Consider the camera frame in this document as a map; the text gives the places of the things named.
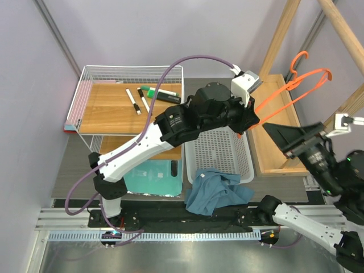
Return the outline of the orange plastic hanger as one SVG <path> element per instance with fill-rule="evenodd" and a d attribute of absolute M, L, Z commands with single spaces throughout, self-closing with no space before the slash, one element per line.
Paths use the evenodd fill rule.
<path fill-rule="evenodd" d="M 316 89 L 323 86 L 327 81 L 332 81 L 332 77 L 333 77 L 332 72 L 327 68 L 315 69 L 315 70 L 309 71 L 309 72 L 307 72 L 305 74 L 302 74 L 301 76 L 298 76 L 298 72 L 294 68 L 294 65 L 296 64 L 298 59 L 301 58 L 302 56 L 304 56 L 305 59 L 308 59 L 309 58 L 309 53 L 307 51 L 301 51 L 291 61 L 289 71 L 293 74 L 293 79 L 290 80 L 289 82 L 287 82 L 286 84 L 284 84 L 282 87 L 280 87 L 276 91 L 274 91 L 273 94 L 269 95 L 263 102 L 261 102 L 257 106 L 257 108 L 255 109 L 255 113 L 258 114 L 263 109 L 264 106 L 269 104 L 275 97 L 280 95 L 282 92 L 284 92 L 284 91 L 290 92 L 290 91 L 296 89 L 303 82 L 303 80 L 305 80 L 306 78 L 311 77 L 311 76 L 313 76 L 315 74 L 318 74 L 318 73 L 322 72 L 322 75 L 321 75 L 320 79 L 318 80 L 317 84 L 312 89 L 310 89 L 309 91 L 307 91 L 304 94 L 298 96 L 298 98 L 296 98 L 293 101 L 285 104 L 284 106 L 282 106 L 278 110 L 275 110 L 273 113 L 271 113 L 268 116 L 266 116 L 265 118 L 261 119 L 256 125 L 252 125 L 249 128 L 249 130 L 252 130 L 252 129 L 256 128 L 257 126 L 267 122 L 270 118 L 274 117 L 275 115 L 277 115 L 281 111 L 285 110 L 289 106 L 293 105 L 294 103 L 301 100 L 302 98 L 304 98 L 308 94 L 312 93 Z"/>

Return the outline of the blue tank top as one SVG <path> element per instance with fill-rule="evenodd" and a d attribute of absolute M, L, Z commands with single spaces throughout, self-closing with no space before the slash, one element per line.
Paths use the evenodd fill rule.
<path fill-rule="evenodd" d="M 198 169 L 191 189 L 185 193 L 188 212 L 211 216 L 215 209 L 248 204 L 254 191 L 240 185 L 241 176 L 215 168 Z"/>

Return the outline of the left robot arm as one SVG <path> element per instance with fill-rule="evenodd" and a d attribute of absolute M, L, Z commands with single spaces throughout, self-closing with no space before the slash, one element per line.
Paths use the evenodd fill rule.
<path fill-rule="evenodd" d="M 106 219 L 121 213 L 121 198 L 127 193 L 124 176 L 128 171 L 157 154 L 196 140 L 200 133 L 220 127 L 230 127 L 243 134 L 260 119 L 254 111 L 250 95 L 258 84 L 238 84 L 231 87 L 208 83 L 183 104 L 170 106 L 156 116 L 153 123 L 133 139 L 107 153 L 89 154 L 95 170 L 94 187 L 101 196 L 101 208 Z"/>

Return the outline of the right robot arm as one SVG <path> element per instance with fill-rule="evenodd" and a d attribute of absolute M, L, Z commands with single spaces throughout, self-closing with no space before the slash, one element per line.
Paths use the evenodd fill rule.
<path fill-rule="evenodd" d="M 348 125 L 328 133 L 321 122 L 304 127 L 265 123 L 263 128 L 287 158 L 302 162 L 347 221 L 363 226 L 363 151 L 354 150 L 340 162 L 333 151 L 332 138 L 349 133 Z M 363 272 L 363 236 L 357 231 L 321 224 L 270 195 L 257 211 L 262 222 L 291 228 L 327 249 L 348 271 Z"/>

